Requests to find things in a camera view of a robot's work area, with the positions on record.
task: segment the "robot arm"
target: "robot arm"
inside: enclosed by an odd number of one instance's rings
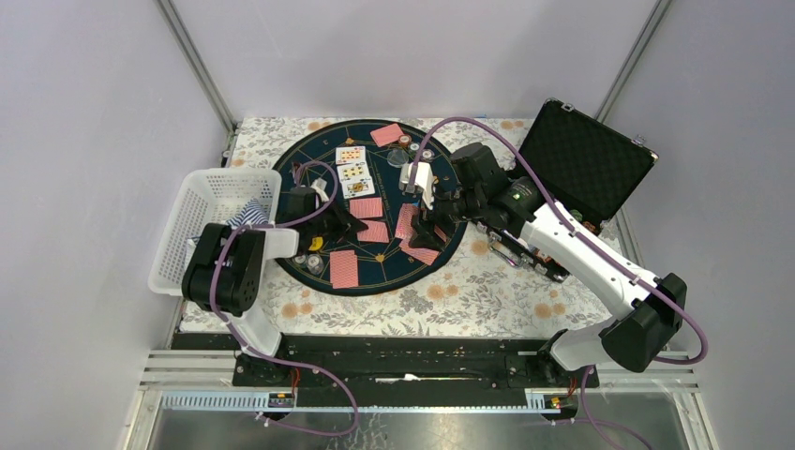
[[[562,204],[556,204],[578,233],[588,233]],[[568,371],[607,361],[615,361],[635,372],[645,370],[682,326],[682,318],[638,286],[636,280],[628,279],[586,247],[561,224],[548,204],[533,215],[535,220],[525,222],[522,227],[519,242],[540,248],[555,258],[596,293],[613,316],[585,328],[559,333],[547,345],[549,355]],[[686,286],[680,278],[671,274],[661,279],[600,239],[593,241],[614,260],[626,264],[638,278],[670,293],[677,304],[684,306]]]
[[[428,167],[417,171],[414,187],[423,194],[427,221],[442,224],[475,219],[502,236],[503,242],[509,239],[528,252],[533,248],[543,251],[596,293],[612,316],[579,330],[560,331],[541,353],[565,371],[610,360],[627,370],[645,370],[682,326],[682,317],[637,283],[642,279],[656,286],[683,308],[687,289],[684,282],[674,274],[661,279],[592,238],[608,256],[635,274],[635,279],[628,279],[586,246],[575,232],[569,232],[529,177],[509,180],[483,144],[462,147],[451,161],[461,188],[455,193],[434,192],[432,208],[427,200],[433,189],[432,173]],[[406,188],[408,176],[401,176],[400,181],[401,187]],[[556,206],[577,233],[590,234],[560,202]]]

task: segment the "floral tablecloth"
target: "floral tablecloth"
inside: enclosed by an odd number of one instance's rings
[[[248,118],[232,154],[235,167],[269,168],[308,133],[342,118]],[[399,119],[429,129],[441,119]],[[532,120],[483,119],[519,146]],[[511,153],[483,130],[450,124],[434,135],[450,151],[483,142],[503,167]],[[601,234],[621,251],[615,224]],[[608,311],[573,277],[563,284],[527,269],[514,269],[488,250],[486,236],[468,226],[450,262],[405,288],[363,297],[312,291],[272,262],[266,268],[266,315],[284,333],[387,336],[548,338],[561,328],[601,322]],[[185,303],[182,332],[226,332],[223,324],[192,302]]]

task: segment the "purple cable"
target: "purple cable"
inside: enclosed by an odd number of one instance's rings
[[[569,420],[556,420],[556,421],[553,421],[553,422],[533,422],[533,423],[527,424],[527,426],[528,427],[550,427],[550,426],[554,425],[555,427],[559,427],[561,425],[585,425],[585,424],[593,425],[594,423],[598,424],[600,427],[616,428],[618,430],[621,430],[621,431],[625,432],[626,434],[629,434],[630,436],[634,437],[638,441],[640,441],[640,443],[645,445],[646,448],[648,448],[649,450],[653,450],[652,443],[649,442],[648,440],[646,440],[646,438],[644,438],[640,434],[638,434],[637,431],[631,429],[630,427],[625,427],[624,425],[617,424],[615,422],[609,422],[607,420],[594,419],[593,422],[591,422],[588,419],[574,419],[574,421],[572,422],[572,419],[569,419]]]
[[[623,447],[621,447],[615,441],[610,439],[610,437],[605,433],[605,431],[600,428],[599,424],[596,423],[597,422],[596,419],[594,419],[593,416],[591,415],[591,411],[588,409],[588,403],[585,400],[585,383],[588,382],[588,376],[591,375],[591,373],[593,373],[593,366],[585,367],[585,375],[582,377],[582,384],[579,386],[579,403],[582,405],[582,411],[584,411],[585,416],[588,417],[588,422],[591,422],[591,424],[593,425],[593,429],[595,429],[596,432],[599,433],[599,436],[601,436],[606,443],[612,445],[613,448],[615,448],[616,450],[624,450]],[[632,434],[636,438],[640,439],[643,443],[645,443],[647,448],[650,449],[652,448],[652,446],[649,445],[649,443],[646,440],[642,439],[640,435],[638,435],[637,433],[631,432],[630,434]]]
[[[552,212],[555,214],[555,216],[558,218],[558,220],[563,224],[563,226],[566,227],[566,229],[568,229],[569,232],[571,232],[571,231],[573,231],[575,229],[575,226],[572,223],[570,223],[568,221],[568,219],[566,219],[566,217],[563,216],[563,213],[561,213],[561,210],[558,209],[558,205],[556,205],[555,201],[552,200],[552,196],[549,195],[549,192],[544,187],[544,185],[541,183],[541,180],[538,178],[538,176],[535,174],[535,172],[533,172],[533,169],[530,168],[530,164],[528,164],[527,160],[522,155],[519,154],[519,151],[516,149],[516,147],[514,147],[513,144],[511,144],[508,140],[506,140],[497,131],[494,131],[490,127],[488,127],[488,126],[486,126],[486,125],[484,125],[484,124],[482,124],[482,123],[480,123],[480,122],[478,122],[478,121],[476,121],[474,119],[471,119],[469,117],[449,117],[447,119],[442,120],[438,124],[434,125],[427,132],[427,134],[425,135],[423,140],[420,142],[420,149],[417,151],[417,154],[414,156],[414,162],[412,164],[411,176],[410,176],[410,179],[409,179],[409,186],[413,186],[413,184],[414,184],[414,177],[416,176],[417,162],[420,159],[420,155],[422,154],[422,151],[425,149],[425,145],[430,140],[430,135],[435,133],[436,130],[438,130],[442,126],[444,126],[446,124],[449,124],[450,122],[465,122],[467,124],[472,124],[472,125],[475,125],[476,127],[482,128],[483,130],[485,130],[486,132],[488,132],[489,134],[491,134],[492,136],[497,138],[503,145],[508,147],[508,150],[510,150],[511,153],[514,154],[514,156],[516,157],[516,159],[519,162],[519,164],[521,164],[522,167],[524,168],[524,170],[527,171],[527,174],[531,177],[532,181],[538,187],[538,190],[541,191],[541,195],[544,196],[544,200],[547,202],[547,204],[549,204],[549,208],[552,209]],[[588,248],[590,248],[594,253],[599,255],[603,260],[605,260],[606,263],[612,265],[616,270],[621,272],[625,277],[627,277],[629,279],[635,279],[636,275],[633,274],[632,271],[627,269],[623,264],[621,264],[621,263],[617,262],[616,260],[612,259],[610,257],[610,255],[608,255],[603,249],[601,249],[599,246],[597,246],[591,239],[586,237],[585,233],[577,232],[576,235],[577,235],[577,238],[580,241],[582,241],[583,244],[588,246]],[[640,287],[642,287],[646,291],[648,291],[650,293],[653,293],[655,297],[661,299],[663,302],[665,302],[666,305],[668,305],[671,309],[673,309],[677,314],[682,316],[684,321],[687,322],[693,328],[693,330],[696,332],[696,334],[698,335],[698,340],[701,341],[701,351],[698,353],[698,355],[696,355],[695,358],[671,359],[671,358],[664,358],[664,357],[657,356],[657,357],[654,358],[654,361],[658,361],[658,362],[661,362],[661,363],[669,363],[669,364],[674,364],[674,365],[679,365],[679,366],[686,366],[686,365],[695,364],[695,363],[697,363],[699,361],[702,361],[707,356],[707,351],[709,349],[709,343],[707,342],[707,335],[704,334],[704,330],[702,330],[701,327],[698,326],[698,323],[696,323],[696,320],[693,319],[690,316],[690,314],[687,314],[686,312],[684,312],[684,309],[682,309],[681,307],[679,307],[679,305],[674,303],[674,301],[671,300],[670,298],[668,298],[667,295],[665,295],[664,293],[660,292],[657,288],[655,288],[651,284],[647,283],[645,280],[639,279],[637,281],[637,284],[640,285]]]
[[[304,166],[302,166],[302,167],[305,167],[305,166],[309,167],[309,165],[311,165],[311,166],[323,166],[325,169],[327,169],[331,173],[332,178],[334,178],[334,189],[332,190],[331,200],[329,202],[326,202],[317,211],[315,211],[315,212],[313,212],[311,214],[308,214],[308,215],[306,215],[304,217],[301,217],[299,219],[293,220],[291,222],[278,224],[278,225],[265,224],[265,225],[262,225],[262,226],[258,226],[258,228],[261,228],[261,229],[275,228],[275,227],[286,228],[286,227],[290,227],[292,225],[296,225],[298,223],[307,221],[307,220],[309,220],[311,218],[314,218],[315,216],[319,215],[322,211],[324,211],[331,204],[331,202],[334,201],[334,198],[337,196],[337,183],[338,183],[337,175],[334,173],[334,171],[331,169],[331,167],[329,167],[329,165],[324,163],[324,162],[311,161],[311,162],[309,162],[307,164],[304,164]],[[216,299],[216,292],[218,290],[218,278],[220,277],[220,274],[221,274],[221,267],[223,267],[223,263],[224,263],[224,261],[226,261],[226,257],[229,254],[229,250],[232,247],[232,242],[234,241],[234,239],[237,237],[238,234],[240,234],[243,231],[248,230],[248,229],[250,229],[249,225],[242,225],[242,226],[236,228],[235,230],[233,230],[232,234],[230,234],[229,238],[226,240],[226,244],[224,244],[224,247],[221,249],[221,253],[218,256],[218,260],[216,262],[216,268],[213,271],[213,278],[210,281],[210,309],[212,309],[213,312],[218,316],[218,318],[221,319],[222,322],[224,322],[224,324],[227,326],[227,328],[229,329],[229,332],[232,334],[232,336],[234,336],[234,338],[237,339],[238,342],[240,342],[241,347],[243,347],[244,349],[247,348],[247,350],[249,352],[253,353],[257,357],[259,357],[261,359],[264,359],[265,361],[269,361],[271,363],[274,363],[274,364],[280,364],[282,366],[289,366],[289,367],[293,367],[293,368],[307,368],[309,370],[318,370],[323,375],[325,375],[326,377],[330,378],[334,383],[336,383],[342,389],[343,392],[345,392],[345,395],[348,396],[348,399],[351,401],[351,406],[353,407],[353,422],[351,423],[351,426],[348,427],[347,429],[345,429],[343,431],[339,431],[339,432],[320,431],[320,430],[317,430],[317,429],[311,429],[311,428],[306,428],[306,427],[299,427],[299,426],[296,426],[296,425],[285,424],[285,423],[282,423],[282,422],[279,422],[279,421],[270,421],[269,419],[265,419],[265,424],[273,423],[274,425],[276,425],[278,427],[294,429],[296,431],[303,431],[303,432],[308,433],[308,434],[314,434],[314,435],[317,435],[317,436],[324,436],[324,437],[329,437],[329,438],[336,438],[336,437],[339,437],[339,436],[345,436],[346,434],[354,432],[359,427],[359,407],[356,404],[356,398],[353,396],[353,393],[351,392],[351,389],[349,389],[348,386],[345,385],[345,383],[342,382],[342,380],[340,378],[338,378],[335,374],[331,373],[330,371],[326,370],[323,367],[315,366],[315,365],[312,365],[312,364],[306,364],[306,363],[298,363],[298,362],[295,362],[295,361],[287,361],[287,360],[284,360],[284,359],[278,359],[278,358],[275,358],[273,356],[268,356],[267,354],[264,354],[264,353],[260,352],[259,350],[253,348],[252,346],[250,346],[248,344],[248,342],[246,341],[246,338],[243,337],[243,335],[240,334],[240,332],[237,330],[237,328],[234,327],[234,324],[232,324],[231,322],[229,322],[227,320],[226,315],[218,309],[218,300]]]
[[[296,176],[296,177],[294,177],[294,178],[295,178],[295,180],[300,180],[300,179],[301,179],[301,178],[300,178],[300,174],[304,172],[304,169],[308,169],[308,168],[310,168],[310,167],[314,167],[314,166],[321,166],[321,167],[323,167],[323,168],[324,168],[324,169],[326,169],[326,170],[327,170],[329,173],[331,173],[331,177],[334,179],[334,183],[332,183],[332,185],[333,185],[333,186],[332,186],[332,188],[331,188],[331,196],[329,196],[329,198],[328,198],[328,199],[329,199],[329,201],[328,201],[328,202],[326,202],[326,203],[324,203],[324,204],[323,204],[323,205],[322,205],[320,208],[318,208],[316,211],[314,211],[314,212],[312,212],[312,213],[309,213],[309,214],[307,214],[306,216],[303,216],[303,217],[301,217],[301,218],[297,218],[296,220],[291,220],[291,221],[289,221],[289,222],[279,223],[279,224],[276,224],[276,225],[271,225],[271,224],[269,224],[269,223],[265,223],[265,224],[263,224],[263,225],[257,225],[257,226],[255,226],[255,227],[254,227],[254,229],[256,229],[256,230],[262,230],[262,229],[268,229],[268,228],[290,228],[290,227],[292,227],[292,226],[294,226],[294,225],[298,225],[299,223],[306,222],[307,220],[309,220],[309,219],[311,219],[311,218],[315,218],[315,217],[316,217],[316,216],[318,216],[320,213],[322,213],[323,211],[325,211],[325,210],[326,210],[326,208],[328,208],[329,206],[331,206],[331,202],[333,202],[333,201],[334,201],[334,199],[337,197],[337,185],[339,184],[339,182],[338,182],[338,179],[337,179],[337,174],[336,174],[336,173],[334,173],[334,169],[332,169],[332,168],[331,168],[331,166],[329,166],[328,164],[326,164],[326,163],[324,163],[324,162],[322,162],[322,161],[310,161],[310,162],[305,162],[304,164],[301,164],[301,167],[299,167],[299,168],[298,168],[298,170],[296,170],[296,171],[295,171],[295,172],[296,172],[296,174],[297,174],[298,176]]]

